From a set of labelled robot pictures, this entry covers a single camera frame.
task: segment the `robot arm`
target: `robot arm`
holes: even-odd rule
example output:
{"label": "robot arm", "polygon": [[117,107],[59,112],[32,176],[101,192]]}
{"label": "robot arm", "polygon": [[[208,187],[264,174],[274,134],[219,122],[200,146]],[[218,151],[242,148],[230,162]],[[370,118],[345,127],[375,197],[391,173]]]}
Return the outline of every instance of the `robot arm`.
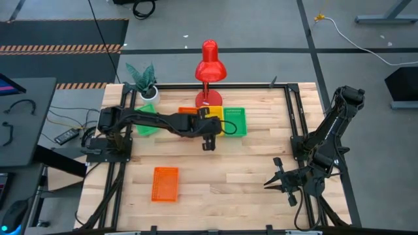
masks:
{"label": "robot arm", "polygon": [[218,117],[206,118],[205,115],[208,113],[209,108],[201,108],[196,115],[179,113],[163,115],[115,106],[101,110],[97,128],[106,137],[113,136],[116,147],[119,146],[120,149],[123,144],[118,141],[121,138],[117,136],[124,127],[133,124],[166,129],[181,137],[202,136],[205,140],[202,145],[203,150],[215,150],[216,135],[222,131],[221,121]]}
{"label": "robot arm", "polygon": [[281,185],[266,189],[278,189],[288,193],[291,206],[297,203],[293,192],[299,186],[303,186],[309,195],[319,198],[325,189],[325,178],[331,176],[335,160],[349,151],[349,148],[340,145],[340,139],[351,119],[363,108],[364,91],[348,86],[339,87],[334,93],[333,101],[334,106],[317,130],[297,143],[298,151],[308,154],[305,167],[284,172],[280,158],[274,159],[278,171],[265,185],[277,180],[281,180]]}

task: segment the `plastic basket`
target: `plastic basket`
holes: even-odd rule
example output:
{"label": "plastic basket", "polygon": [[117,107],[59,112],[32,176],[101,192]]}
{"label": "plastic basket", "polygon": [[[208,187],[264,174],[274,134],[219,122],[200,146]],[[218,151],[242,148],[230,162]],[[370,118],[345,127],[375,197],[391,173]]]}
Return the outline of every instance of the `plastic basket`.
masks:
{"label": "plastic basket", "polygon": [[197,114],[198,108],[195,107],[178,107],[178,112],[181,114]]}
{"label": "plastic basket", "polygon": [[[247,135],[245,108],[224,108],[223,115],[225,121],[230,121],[236,125],[236,132],[234,134],[225,134],[225,136],[241,137]],[[235,127],[230,123],[225,123],[225,131],[232,133],[235,131]]]}
{"label": "plastic basket", "polygon": [[155,167],[152,183],[152,202],[176,202],[178,190],[177,167]]}
{"label": "plastic basket", "polygon": [[[202,106],[202,108],[203,107],[209,108],[209,114],[205,115],[206,118],[218,117],[220,120],[223,121],[223,107],[222,106]],[[224,122],[222,122],[222,129],[225,130]]]}
{"label": "plastic basket", "polygon": [[[146,106],[142,106],[140,108],[137,108],[135,110],[141,110],[143,112],[149,112],[149,113],[156,113],[154,105],[148,104]],[[148,136],[150,134],[156,133],[159,129],[156,127],[147,127],[143,125],[136,125],[137,131],[140,136]]]}

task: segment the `concrete floor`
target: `concrete floor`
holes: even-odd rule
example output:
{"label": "concrete floor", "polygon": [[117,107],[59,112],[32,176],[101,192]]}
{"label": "concrete floor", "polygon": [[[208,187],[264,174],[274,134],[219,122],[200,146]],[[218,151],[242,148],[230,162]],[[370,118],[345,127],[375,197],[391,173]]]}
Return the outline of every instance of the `concrete floor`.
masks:
{"label": "concrete floor", "polygon": [[[0,0],[0,20],[8,20],[19,0]],[[98,18],[130,18],[125,39],[126,50],[199,48],[205,39],[217,40],[220,48],[307,48],[298,5],[293,0],[159,0],[152,17],[138,21],[129,8],[112,1],[91,0]],[[314,24],[313,17],[325,0],[303,0],[316,48],[352,48],[330,22]],[[358,14],[383,14],[395,0],[334,0],[323,13],[333,18],[340,30],[367,48],[418,48],[418,24],[357,25]],[[413,1],[405,14],[418,12]],[[17,19],[92,18],[85,0],[26,0]],[[418,61],[418,54],[381,54],[391,63]],[[398,67],[390,67],[370,54],[319,54],[327,92],[349,85],[366,91],[366,104],[351,122],[342,142],[350,147],[346,154],[353,191],[361,222],[368,228],[416,230],[418,224],[418,176],[415,167],[415,140],[418,138],[418,111],[391,110],[391,96],[384,79]],[[229,76],[225,82],[317,82],[310,54],[251,53],[221,54]],[[139,69],[151,62],[160,83],[195,82],[194,70],[199,54],[121,55],[118,74],[132,82],[125,69],[130,63]],[[103,90],[58,90],[53,105],[100,108]],[[86,111],[56,110],[84,122]],[[57,121],[68,120],[54,118]],[[66,127],[47,123],[43,133],[57,136]],[[41,137],[40,144],[58,147]],[[78,146],[74,141],[66,146]],[[32,228],[27,234],[46,234],[68,230],[74,222],[77,198],[46,202],[41,218],[50,228]],[[72,208],[60,218],[52,208]]]}

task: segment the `warning stripe mat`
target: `warning stripe mat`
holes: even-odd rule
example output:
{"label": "warning stripe mat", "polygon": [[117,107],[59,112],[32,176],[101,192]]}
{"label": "warning stripe mat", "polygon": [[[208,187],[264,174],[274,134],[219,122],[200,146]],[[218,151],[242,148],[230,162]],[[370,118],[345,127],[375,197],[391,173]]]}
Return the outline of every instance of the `warning stripe mat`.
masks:
{"label": "warning stripe mat", "polygon": [[107,82],[80,82],[80,83],[68,83],[57,84],[56,89],[104,89]]}
{"label": "warning stripe mat", "polygon": [[9,78],[55,77],[57,89],[101,89],[113,83],[129,20],[0,22],[0,72]]}

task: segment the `desk leg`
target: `desk leg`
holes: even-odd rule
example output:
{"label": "desk leg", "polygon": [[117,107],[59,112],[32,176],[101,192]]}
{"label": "desk leg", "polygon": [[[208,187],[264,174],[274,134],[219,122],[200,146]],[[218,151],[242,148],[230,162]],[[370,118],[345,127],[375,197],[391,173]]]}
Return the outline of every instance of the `desk leg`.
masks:
{"label": "desk leg", "polygon": [[82,178],[86,175],[87,167],[85,164],[62,156],[42,146],[37,146],[33,160]]}

